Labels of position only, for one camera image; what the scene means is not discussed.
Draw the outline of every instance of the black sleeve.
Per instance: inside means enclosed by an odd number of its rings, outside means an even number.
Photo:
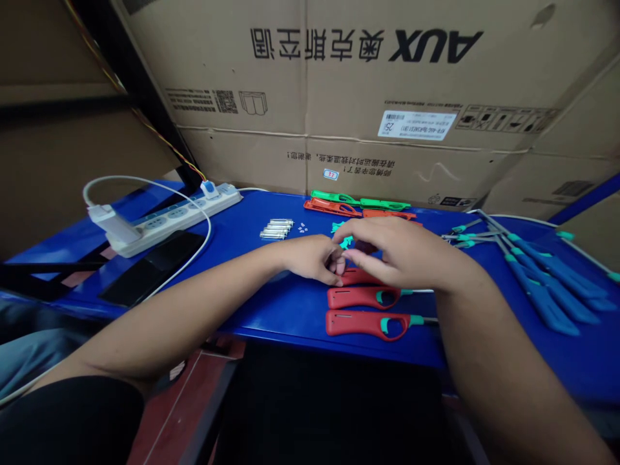
[[[112,378],[49,384],[0,412],[0,461],[124,464],[143,409],[140,392]]]

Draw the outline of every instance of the yellow cable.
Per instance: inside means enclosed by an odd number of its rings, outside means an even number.
[[[79,29],[79,33],[82,36],[82,40],[84,40],[84,42],[88,46],[88,49],[90,50],[92,55],[95,57],[95,60],[97,61],[97,64],[99,65],[99,67],[101,68],[103,73],[106,75],[108,80],[112,83],[112,86],[114,86],[114,89],[117,92],[122,93],[122,94],[126,94],[126,91],[123,88],[123,85],[118,81],[118,79],[114,79],[110,75],[110,73],[108,73],[108,71],[106,70],[106,66],[104,65],[103,57],[100,54],[100,52],[98,50],[96,50],[92,46],[91,42],[94,43],[94,41],[89,36],[87,36],[87,34],[85,33],[86,30],[87,30],[86,26],[84,25],[84,23],[80,19],[78,13],[75,11],[75,8],[73,7],[73,4],[72,4],[71,0],[65,0],[65,4],[66,4],[69,12],[71,13],[72,18],[73,18],[74,22],[77,25],[77,28]],[[174,145],[172,145],[170,142],[168,142],[153,126],[149,125],[145,121],[144,117],[138,112],[138,110],[136,110],[135,108],[132,108],[131,111],[136,115],[138,120],[142,124],[144,124],[144,126],[146,126],[149,130],[151,130],[160,140],[162,140],[168,147],[170,147],[172,149],[172,151],[175,154],[177,154],[177,156],[179,158],[181,158],[181,160],[183,160],[193,171],[198,173],[198,175],[200,176],[200,178],[203,181],[207,180],[207,177],[203,174],[203,172],[200,169],[198,169],[197,166],[195,166],[194,164],[190,163],[187,158],[185,158],[183,155],[181,155],[181,152],[179,152]]]

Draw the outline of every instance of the left hand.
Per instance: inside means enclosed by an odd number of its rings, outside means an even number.
[[[346,266],[342,248],[323,234],[288,239],[268,245],[282,267],[304,278],[342,286],[339,275]]]

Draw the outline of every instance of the blue table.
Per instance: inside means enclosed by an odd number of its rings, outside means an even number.
[[[117,207],[129,220],[144,214],[166,193],[159,189],[137,192],[119,202]],[[212,240],[205,252],[175,280],[186,279],[243,253],[260,247],[258,233],[270,218],[292,218],[295,227],[289,235],[295,238],[308,234],[330,235],[333,222],[344,217],[303,208],[305,198],[268,192],[245,192],[245,199],[215,216]],[[473,221],[474,216],[429,209],[412,209],[424,227],[438,234],[451,227]],[[555,238],[545,226],[520,220],[500,219],[503,225],[526,240],[551,249],[567,264],[580,270],[609,292],[609,299],[620,304],[620,289],[577,253]],[[308,231],[298,232],[304,223]],[[477,225],[471,231],[482,231]],[[206,222],[190,229],[207,233]],[[74,261],[103,244],[103,232],[84,220],[57,234],[31,250],[16,256],[13,262]],[[554,333],[543,325],[527,297],[517,285],[506,266],[499,248],[494,244],[477,245],[467,251],[497,282],[523,328],[547,363],[552,367],[569,392],[580,402],[588,404],[620,404],[620,311],[599,314],[600,325],[581,325],[581,336],[569,337]],[[63,311],[81,316],[116,318],[126,309],[110,305],[97,297],[123,271],[144,254],[126,259],[113,258],[98,272],[76,287],[65,298],[54,303]],[[259,290],[220,329],[247,338],[259,338],[304,346],[312,349],[339,351],[356,355],[397,360],[447,370],[439,332],[432,327],[412,327],[399,341],[386,343],[373,336],[343,335],[329,337],[325,331],[327,287],[285,273]],[[415,313],[433,316],[435,302],[432,294],[405,296],[391,310],[395,313]]]

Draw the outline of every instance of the power strip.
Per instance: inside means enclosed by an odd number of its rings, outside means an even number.
[[[205,199],[205,195],[202,192],[195,197],[190,197],[190,199],[196,202],[211,217],[240,202],[243,198],[236,187],[231,184],[224,183],[219,185],[218,191],[220,195],[212,199]],[[204,220],[205,216],[201,210],[197,209],[189,201],[184,200],[132,222],[132,225],[142,235],[135,242],[125,243],[119,241],[109,232],[105,234],[105,237],[110,242],[112,250],[120,256],[130,258],[160,243],[174,231],[187,229]]]

